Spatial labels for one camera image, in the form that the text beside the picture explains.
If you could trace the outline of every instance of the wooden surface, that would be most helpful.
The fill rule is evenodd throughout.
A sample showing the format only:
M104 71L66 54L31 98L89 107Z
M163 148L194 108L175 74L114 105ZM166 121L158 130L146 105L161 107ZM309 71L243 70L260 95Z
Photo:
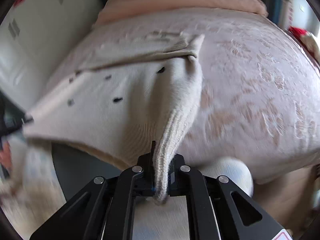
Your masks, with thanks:
M299 234L311 211L314 168L290 172L270 183L254 185L253 199L286 229Z

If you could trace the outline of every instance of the pillow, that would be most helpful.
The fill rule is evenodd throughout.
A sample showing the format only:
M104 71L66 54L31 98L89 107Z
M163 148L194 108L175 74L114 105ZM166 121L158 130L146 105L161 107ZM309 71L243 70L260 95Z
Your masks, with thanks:
M238 10L267 16L261 0L108 0L94 26L137 15L184 7L207 7Z

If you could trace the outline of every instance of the knitted fabric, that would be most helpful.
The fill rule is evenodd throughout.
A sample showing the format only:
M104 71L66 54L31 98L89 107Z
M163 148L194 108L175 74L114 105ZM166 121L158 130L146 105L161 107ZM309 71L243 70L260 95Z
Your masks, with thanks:
M199 106L203 38L154 32L100 46L79 66L81 74L62 80L28 112L35 121L24 135L81 143L127 167L155 140L156 199L162 202L169 163Z

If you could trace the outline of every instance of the silver screw head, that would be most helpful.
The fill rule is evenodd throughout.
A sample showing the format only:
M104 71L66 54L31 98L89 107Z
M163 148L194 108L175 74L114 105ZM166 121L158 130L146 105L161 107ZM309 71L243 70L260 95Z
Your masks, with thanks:
M180 170L183 172L189 172L190 171L190 167L188 165L182 165L180 167Z
M228 177L226 177L226 176L220 176L220 177L219 177L219 181L220 181L221 183L228 183L228 182L229 182L229 179L228 179Z
M93 180L93 182L95 184L101 184L101 183L103 183L103 181L104 181L103 177L95 177L94 180Z
M135 173L141 172L142 171L142 167L140 166L133 166L132 167L132 171Z

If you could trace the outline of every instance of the warning label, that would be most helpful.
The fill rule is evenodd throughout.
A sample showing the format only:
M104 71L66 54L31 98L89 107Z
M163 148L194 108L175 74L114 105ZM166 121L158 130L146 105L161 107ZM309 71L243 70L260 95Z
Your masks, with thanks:
M272 240L292 240L287 230L282 229Z

